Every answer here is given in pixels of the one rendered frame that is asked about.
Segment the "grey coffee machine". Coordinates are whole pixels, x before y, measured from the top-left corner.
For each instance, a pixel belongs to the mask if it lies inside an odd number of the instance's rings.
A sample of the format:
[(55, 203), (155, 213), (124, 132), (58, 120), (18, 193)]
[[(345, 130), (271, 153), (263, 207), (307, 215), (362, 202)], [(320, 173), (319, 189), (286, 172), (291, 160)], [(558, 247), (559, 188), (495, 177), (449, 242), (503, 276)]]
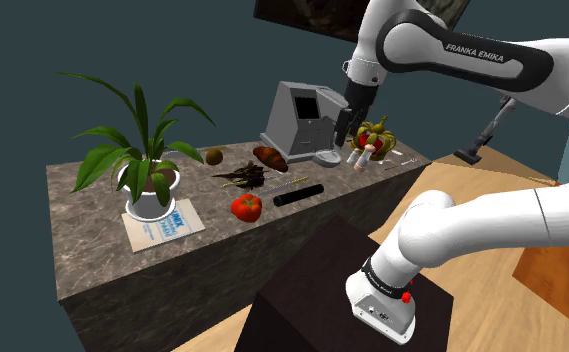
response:
[(329, 87), (280, 81), (260, 139), (288, 164), (313, 160), (335, 167), (342, 161), (335, 125), (346, 107), (346, 100)]

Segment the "brown croissant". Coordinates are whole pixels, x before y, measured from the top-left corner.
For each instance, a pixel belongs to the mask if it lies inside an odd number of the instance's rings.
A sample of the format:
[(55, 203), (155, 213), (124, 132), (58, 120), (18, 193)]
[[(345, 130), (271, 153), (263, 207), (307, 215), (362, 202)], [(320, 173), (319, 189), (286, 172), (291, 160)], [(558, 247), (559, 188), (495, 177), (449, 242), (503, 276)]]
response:
[(288, 171), (288, 165), (285, 159), (274, 148), (258, 146), (253, 149), (253, 154), (260, 162), (269, 168), (283, 173)]

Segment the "black cylinder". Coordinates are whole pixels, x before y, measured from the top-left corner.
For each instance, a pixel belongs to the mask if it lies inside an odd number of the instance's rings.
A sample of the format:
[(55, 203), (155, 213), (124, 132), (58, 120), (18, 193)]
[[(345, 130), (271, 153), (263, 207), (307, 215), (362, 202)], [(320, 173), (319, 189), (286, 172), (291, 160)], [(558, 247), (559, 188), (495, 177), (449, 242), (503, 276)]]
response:
[(305, 188), (297, 189), (288, 193), (284, 193), (273, 198), (273, 204), (276, 207), (281, 207), (291, 204), (324, 192), (322, 184), (315, 184)]

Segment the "thin silver knife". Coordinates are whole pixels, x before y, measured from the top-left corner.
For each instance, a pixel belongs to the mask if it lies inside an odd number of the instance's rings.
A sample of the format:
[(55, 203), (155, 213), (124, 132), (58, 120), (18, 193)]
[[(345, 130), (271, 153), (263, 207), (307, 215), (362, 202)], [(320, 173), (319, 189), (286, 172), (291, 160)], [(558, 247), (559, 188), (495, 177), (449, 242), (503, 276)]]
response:
[(269, 189), (267, 189), (267, 190), (264, 190), (264, 191), (262, 191), (262, 192), (259, 192), (259, 193), (257, 194), (257, 197), (263, 197), (263, 196), (265, 196), (265, 195), (269, 195), (269, 194), (273, 194), (273, 193), (276, 193), (276, 192), (279, 192), (279, 191), (283, 191), (283, 190), (285, 190), (285, 189), (287, 189), (287, 188), (289, 188), (289, 187), (291, 187), (291, 186), (293, 186), (293, 185), (296, 185), (296, 184), (305, 182), (305, 181), (307, 181), (308, 179), (309, 179), (309, 177), (308, 177), (308, 176), (305, 176), (305, 177), (301, 177), (301, 178), (298, 178), (298, 179), (295, 179), (295, 180), (292, 180), (292, 181), (285, 182), (285, 183), (280, 184), (280, 185), (278, 185), (278, 186), (275, 186), (275, 187), (269, 188)]

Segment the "grey upright vacuum cleaner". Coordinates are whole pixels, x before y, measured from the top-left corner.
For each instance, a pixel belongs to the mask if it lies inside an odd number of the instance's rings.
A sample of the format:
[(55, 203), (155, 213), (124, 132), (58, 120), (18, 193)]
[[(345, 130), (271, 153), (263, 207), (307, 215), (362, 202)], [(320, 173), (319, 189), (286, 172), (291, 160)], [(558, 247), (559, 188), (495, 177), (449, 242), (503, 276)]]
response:
[(459, 148), (453, 155), (468, 163), (474, 165), (481, 160), (478, 151), (485, 146), (493, 137), (493, 132), (497, 128), (502, 119), (516, 107), (517, 101), (509, 96), (503, 96), (500, 100), (499, 112), (490, 121), (486, 128), (478, 135), (475, 141), (468, 148)]

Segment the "dark dried twig bundle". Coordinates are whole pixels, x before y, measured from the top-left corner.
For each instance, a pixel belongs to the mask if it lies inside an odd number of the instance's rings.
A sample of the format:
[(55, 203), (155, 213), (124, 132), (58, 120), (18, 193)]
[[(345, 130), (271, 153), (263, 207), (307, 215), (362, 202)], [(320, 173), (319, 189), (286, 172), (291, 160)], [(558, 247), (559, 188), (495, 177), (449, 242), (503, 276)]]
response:
[(252, 161), (249, 161), (246, 166), (236, 169), (233, 172), (216, 174), (215, 177), (225, 178), (227, 180), (224, 187), (236, 186), (246, 190), (261, 187), (266, 180), (264, 168), (254, 164)]

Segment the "red tomato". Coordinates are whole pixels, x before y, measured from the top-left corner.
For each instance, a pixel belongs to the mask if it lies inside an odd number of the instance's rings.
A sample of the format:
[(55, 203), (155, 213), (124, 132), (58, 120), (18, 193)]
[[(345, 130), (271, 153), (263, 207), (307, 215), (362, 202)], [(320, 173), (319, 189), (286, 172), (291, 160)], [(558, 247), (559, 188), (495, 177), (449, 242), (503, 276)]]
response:
[(231, 213), (239, 220), (247, 223), (256, 222), (262, 212), (262, 201), (252, 194), (243, 194), (230, 206)]

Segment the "dark robot stand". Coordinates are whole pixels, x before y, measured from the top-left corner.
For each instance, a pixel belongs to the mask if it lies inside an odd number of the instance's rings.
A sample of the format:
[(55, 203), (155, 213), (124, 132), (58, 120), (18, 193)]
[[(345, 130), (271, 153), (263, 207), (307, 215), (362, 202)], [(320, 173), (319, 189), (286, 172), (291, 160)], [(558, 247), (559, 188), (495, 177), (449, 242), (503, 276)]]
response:
[(408, 343), (353, 316), (346, 279), (378, 247), (343, 218), (330, 220), (258, 291), (234, 352), (446, 352), (453, 297), (421, 274)]

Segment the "white leaflet with blue print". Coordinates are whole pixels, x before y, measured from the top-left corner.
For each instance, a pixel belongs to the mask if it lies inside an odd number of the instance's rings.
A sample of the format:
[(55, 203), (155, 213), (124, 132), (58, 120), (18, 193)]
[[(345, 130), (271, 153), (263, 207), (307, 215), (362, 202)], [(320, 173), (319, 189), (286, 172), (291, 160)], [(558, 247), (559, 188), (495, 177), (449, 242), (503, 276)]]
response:
[(155, 222), (143, 222), (122, 214), (130, 246), (134, 253), (180, 239), (205, 229), (189, 199), (175, 201), (175, 207)]

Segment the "green plant in white pot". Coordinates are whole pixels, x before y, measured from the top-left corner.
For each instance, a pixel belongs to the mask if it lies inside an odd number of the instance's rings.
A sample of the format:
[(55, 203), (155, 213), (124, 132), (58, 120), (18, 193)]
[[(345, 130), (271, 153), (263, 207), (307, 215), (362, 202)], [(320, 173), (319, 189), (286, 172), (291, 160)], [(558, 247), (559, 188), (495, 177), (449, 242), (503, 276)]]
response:
[(98, 180), (106, 171), (111, 172), (111, 184), (127, 197), (126, 211), (133, 218), (155, 221), (171, 212), (175, 207), (172, 190), (180, 181), (177, 165), (162, 158), (166, 150), (180, 152), (203, 163), (199, 152), (191, 145), (174, 141), (167, 143), (164, 133), (177, 122), (166, 115), (178, 107), (190, 107), (207, 117), (208, 114), (189, 98), (175, 98), (162, 111), (153, 132), (148, 130), (149, 117), (144, 91), (134, 85), (134, 98), (120, 92), (104, 80), (87, 75), (75, 77), (100, 84), (118, 96), (133, 117), (143, 147), (131, 145), (117, 129), (98, 126), (86, 130), (86, 135), (102, 136), (110, 142), (91, 149), (81, 163), (73, 190), (79, 192)]

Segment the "orange wooden furniture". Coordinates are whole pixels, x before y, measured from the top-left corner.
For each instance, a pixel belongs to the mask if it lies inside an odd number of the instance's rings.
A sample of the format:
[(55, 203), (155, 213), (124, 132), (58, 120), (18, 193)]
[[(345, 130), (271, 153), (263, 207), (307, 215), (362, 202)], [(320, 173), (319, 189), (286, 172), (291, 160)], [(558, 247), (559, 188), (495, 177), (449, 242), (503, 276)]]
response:
[(513, 277), (569, 319), (569, 247), (525, 249)]

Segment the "dark wall picture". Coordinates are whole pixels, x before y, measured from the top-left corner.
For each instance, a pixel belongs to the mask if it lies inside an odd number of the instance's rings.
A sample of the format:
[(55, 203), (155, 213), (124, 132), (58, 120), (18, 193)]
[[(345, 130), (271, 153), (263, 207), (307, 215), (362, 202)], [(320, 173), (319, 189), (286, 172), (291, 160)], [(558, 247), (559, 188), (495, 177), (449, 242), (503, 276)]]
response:
[[(255, 0), (254, 17), (353, 43), (370, 0)], [(415, 0), (453, 29), (470, 0)]]

